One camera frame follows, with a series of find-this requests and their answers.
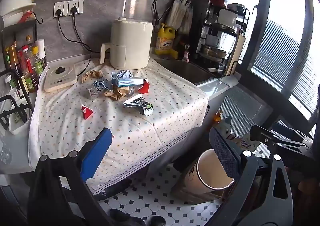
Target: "yellow bottle cap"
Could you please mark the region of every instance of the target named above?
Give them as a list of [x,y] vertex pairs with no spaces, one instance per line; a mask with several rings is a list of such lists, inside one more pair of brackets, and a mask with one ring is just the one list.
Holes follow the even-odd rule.
[[38,51],[39,51],[38,46],[33,46],[33,48],[32,48],[32,53],[33,53],[33,54],[37,54]]

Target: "countertop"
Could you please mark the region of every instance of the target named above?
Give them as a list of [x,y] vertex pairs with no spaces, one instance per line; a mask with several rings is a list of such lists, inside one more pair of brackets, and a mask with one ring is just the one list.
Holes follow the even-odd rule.
[[[77,63],[88,59],[88,55],[77,55],[73,57],[68,57],[65,59],[50,62],[48,65],[58,65],[60,62],[66,63]],[[203,84],[198,85],[198,87],[209,95],[209,100],[215,98],[221,93],[228,90],[230,87],[237,84],[237,79],[235,77],[224,77],[221,81],[220,79],[212,79]],[[35,102],[35,93],[30,95],[31,102]],[[15,173],[26,173],[33,171],[29,165],[28,157],[28,137],[29,133],[22,133],[19,135],[12,135],[9,131],[6,132],[3,141],[9,147],[12,152],[12,162],[6,165],[0,162],[0,173],[1,174],[15,174]]]

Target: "tablecloth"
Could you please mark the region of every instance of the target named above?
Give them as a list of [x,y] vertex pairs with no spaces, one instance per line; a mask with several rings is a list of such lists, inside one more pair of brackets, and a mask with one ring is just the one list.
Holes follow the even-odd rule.
[[[88,61],[75,64],[76,73],[85,68]],[[100,65],[93,59],[86,71],[102,70],[108,79],[115,70],[107,61]],[[201,126],[208,104],[207,95],[194,84],[160,66],[153,59],[146,68],[132,71],[134,76],[144,77],[150,83],[144,94],[154,108],[146,117],[135,108],[123,106],[124,98],[114,101],[100,95],[88,99],[88,88],[95,79],[78,82],[51,93],[44,91],[45,74],[39,81],[35,111],[29,134],[29,162],[33,169],[42,154],[50,158],[66,156],[79,151],[94,140],[107,127],[112,132],[112,144],[93,178],[86,181],[93,193],[102,191],[139,168],[183,138],[191,128]],[[93,110],[84,120],[81,105]]]

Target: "silver bolt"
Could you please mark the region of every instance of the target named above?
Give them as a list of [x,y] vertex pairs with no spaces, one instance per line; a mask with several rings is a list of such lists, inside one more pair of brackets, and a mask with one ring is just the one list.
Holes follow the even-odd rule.
[[243,151],[243,154],[246,156],[246,157],[250,157],[252,154],[249,150],[244,150]]
[[277,161],[281,160],[281,157],[279,155],[274,155],[273,158],[276,159]]
[[74,150],[69,153],[70,157],[76,157],[77,155],[78,155],[78,152]]
[[47,156],[46,155],[42,155],[41,157],[40,157],[40,161],[46,161],[47,160]]

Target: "yellow jug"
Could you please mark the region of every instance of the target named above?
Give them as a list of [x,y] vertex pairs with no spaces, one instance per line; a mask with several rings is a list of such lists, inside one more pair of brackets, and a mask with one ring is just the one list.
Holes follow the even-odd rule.
[[175,35],[176,31],[173,28],[167,27],[162,23],[159,29],[155,48],[156,54],[160,55],[170,53]]

